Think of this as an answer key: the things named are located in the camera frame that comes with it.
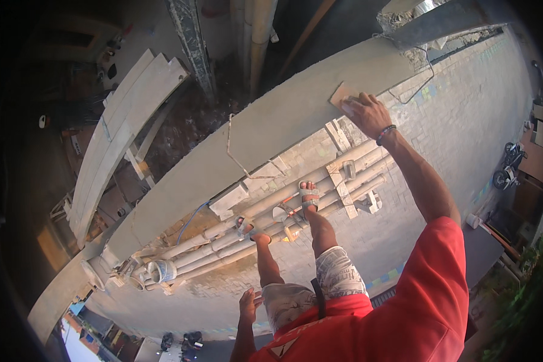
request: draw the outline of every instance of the bracelet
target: bracelet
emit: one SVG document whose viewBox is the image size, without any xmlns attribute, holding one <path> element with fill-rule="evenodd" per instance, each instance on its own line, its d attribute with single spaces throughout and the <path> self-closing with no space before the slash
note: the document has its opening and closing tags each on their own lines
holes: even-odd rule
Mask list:
<svg viewBox="0 0 543 362">
<path fill-rule="evenodd" d="M 383 136 L 386 132 L 390 131 L 391 129 L 396 129 L 396 125 L 390 125 L 390 126 L 384 128 L 384 129 L 382 130 L 382 132 L 380 132 L 380 135 L 378 136 L 378 139 L 376 140 L 376 144 L 377 144 L 378 146 L 382 146 L 382 136 Z"/>
</svg>

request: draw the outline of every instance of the red shirt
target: red shirt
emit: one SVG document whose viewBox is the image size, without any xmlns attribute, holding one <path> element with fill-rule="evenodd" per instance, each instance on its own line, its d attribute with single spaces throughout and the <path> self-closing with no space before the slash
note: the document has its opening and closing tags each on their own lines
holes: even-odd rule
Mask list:
<svg viewBox="0 0 543 362">
<path fill-rule="evenodd" d="M 448 217 L 420 234 L 396 286 L 376 310 L 366 295 L 304 312 L 257 351 L 256 361 L 456 361 L 464 348 L 468 288 L 464 239 Z"/>
</svg>

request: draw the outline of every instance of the trowel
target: trowel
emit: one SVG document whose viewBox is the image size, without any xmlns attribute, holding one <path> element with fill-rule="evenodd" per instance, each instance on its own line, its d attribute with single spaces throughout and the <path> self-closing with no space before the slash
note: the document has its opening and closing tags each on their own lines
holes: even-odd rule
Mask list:
<svg viewBox="0 0 543 362">
<path fill-rule="evenodd" d="M 290 228 L 285 224 L 286 219 L 290 217 L 290 215 L 283 208 L 277 206 L 273 208 L 271 215 L 273 216 L 273 221 L 281 222 L 284 225 L 284 232 L 288 236 L 288 240 L 293 242 L 295 240 L 294 235 L 290 231 Z"/>
</svg>

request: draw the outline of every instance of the man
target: man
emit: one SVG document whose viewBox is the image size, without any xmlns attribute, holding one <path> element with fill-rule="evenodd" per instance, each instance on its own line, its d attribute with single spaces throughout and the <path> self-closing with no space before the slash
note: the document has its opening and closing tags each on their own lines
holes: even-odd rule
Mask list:
<svg viewBox="0 0 543 362">
<path fill-rule="evenodd" d="M 342 109 L 392 155 L 427 226 L 398 280 L 396 296 L 373 310 L 362 278 L 338 246 L 332 226 L 310 202 L 319 197 L 309 191 L 315 185 L 300 184 L 308 190 L 300 194 L 326 299 L 326 317 L 318 319 L 316 295 L 303 286 L 285 284 L 268 248 L 270 237 L 240 218 L 246 237 L 257 244 L 263 294 L 250 288 L 241 297 L 231 361 L 456 361 L 464 347 L 468 288 L 455 202 L 439 175 L 392 126 L 374 95 L 360 93 L 357 99 L 344 100 Z M 262 303 L 275 339 L 256 351 L 252 323 Z"/>
</svg>

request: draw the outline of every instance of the hand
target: hand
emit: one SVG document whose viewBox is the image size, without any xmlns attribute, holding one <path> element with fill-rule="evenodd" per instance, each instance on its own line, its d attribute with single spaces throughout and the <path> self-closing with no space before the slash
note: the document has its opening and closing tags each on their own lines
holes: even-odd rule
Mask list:
<svg viewBox="0 0 543 362">
<path fill-rule="evenodd" d="M 239 300 L 239 315 L 240 320 L 244 319 L 247 322 L 255 322 L 255 310 L 263 303 L 262 292 L 253 292 L 253 288 L 249 288 Z"/>
<path fill-rule="evenodd" d="M 349 97 L 341 101 L 341 107 L 348 118 L 373 140 L 378 139 L 384 128 L 392 125 L 388 110 L 374 94 L 362 92 L 358 99 Z"/>
</svg>

